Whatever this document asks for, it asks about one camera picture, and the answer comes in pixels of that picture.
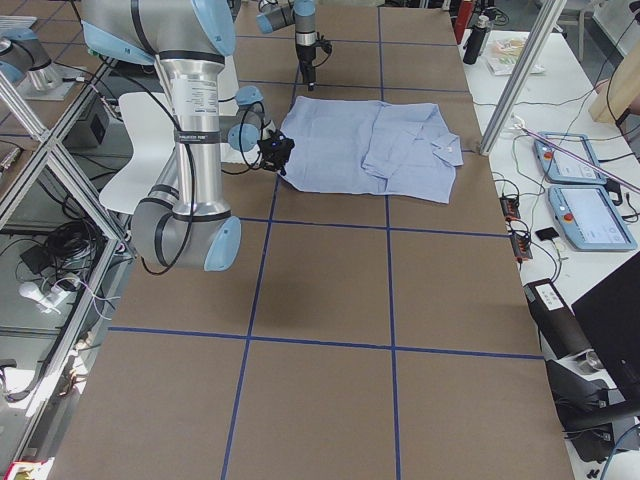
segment folded shirt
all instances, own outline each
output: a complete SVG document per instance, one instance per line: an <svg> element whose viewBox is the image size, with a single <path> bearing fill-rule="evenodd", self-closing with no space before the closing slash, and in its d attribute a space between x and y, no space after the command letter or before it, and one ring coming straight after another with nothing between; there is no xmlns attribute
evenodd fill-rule
<svg viewBox="0 0 640 480"><path fill-rule="evenodd" d="M296 143L284 178L301 191L448 203L462 165L460 140L434 104L298 97L282 131Z"/></svg>

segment white desk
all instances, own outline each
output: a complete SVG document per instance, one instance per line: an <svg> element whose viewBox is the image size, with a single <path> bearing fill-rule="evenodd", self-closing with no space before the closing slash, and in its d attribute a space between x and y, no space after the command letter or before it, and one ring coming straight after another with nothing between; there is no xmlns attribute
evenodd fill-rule
<svg viewBox="0 0 640 480"><path fill-rule="evenodd" d="M526 35L526 33L493 31L489 44L485 49L485 55L489 53L492 41L521 35ZM561 103L580 97L592 88L589 79L560 34L551 35L538 63L545 67L546 72L530 76L520 95L519 102ZM477 104L496 104L508 77L494 76L484 57L480 57L475 65L465 65L464 68L469 90L476 103L475 110L478 122L481 130L484 131L495 107ZM514 113L525 120L526 126L530 130L566 132L571 122L580 112L571 127L570 133L586 134L591 139L618 136L619 132L614 126L595 123L591 120L588 109L595 97L595 93L588 95L588 98L584 97L587 100L582 110L581 105L584 98L562 106L520 104L514 108ZM498 172L516 183L521 194L538 193L539 187L517 171L516 163L512 156L514 138L517 135L518 133L514 131L504 131L491 151L491 168L494 172ZM520 171L533 179L541 180L543 172L533 154L533 140L523 137L515 142L515 152ZM623 138L606 142L592 141L592 144L599 158L613 158L631 153ZM631 183L640 185L640 166L634 156L606 163L603 166ZM496 188L499 193L502 192L502 182L498 182ZM513 187L506 185L505 193L514 193ZM560 231L560 228L554 223L553 213L546 198L546 193L540 196L537 202L536 197L532 195L520 198L519 208L522 219L532 232L549 226L555 226ZM640 208L640 195L631 194L631 204L636 208ZM620 207L619 211L623 214L633 213L627 206ZM636 240L640 240L640 223L629 227ZM566 259L562 262L562 272L555 285L569 305L636 253L635 251L624 253L578 252L564 240L562 234L561 239L560 244L563 250L561 254ZM534 241L538 245L545 247L551 255L556 256L549 242L541 243L535 238ZM536 247L532 247L532 253L533 260L526 261L522 265L520 276L523 284L542 278L550 278L553 274L551 259ZM602 469L602 465L598 465L595 462L589 464L582 462L569 442L567 442L567 448L576 479L584 479L591 469ZM630 480L631 478L637 478L638 471L640 471L640 452L628 452L616 456L607 472L606 480Z"/></svg>

